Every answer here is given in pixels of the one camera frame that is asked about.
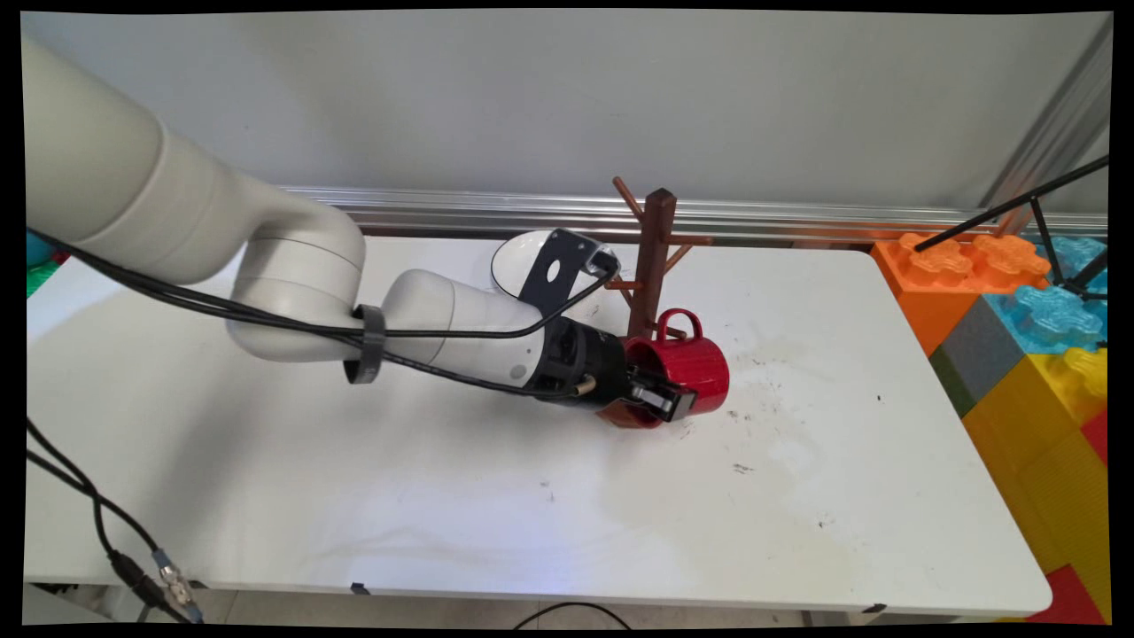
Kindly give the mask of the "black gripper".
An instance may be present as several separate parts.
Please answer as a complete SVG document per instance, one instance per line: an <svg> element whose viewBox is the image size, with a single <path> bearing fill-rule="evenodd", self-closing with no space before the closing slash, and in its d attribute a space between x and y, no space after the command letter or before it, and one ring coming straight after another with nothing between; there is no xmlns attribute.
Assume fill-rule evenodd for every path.
<svg viewBox="0 0 1134 638"><path fill-rule="evenodd" d="M543 327L532 392L539 401L586 411L629 401L637 424L682 420L699 399L696 389L629 363L620 338L611 332L562 316Z"/></svg>

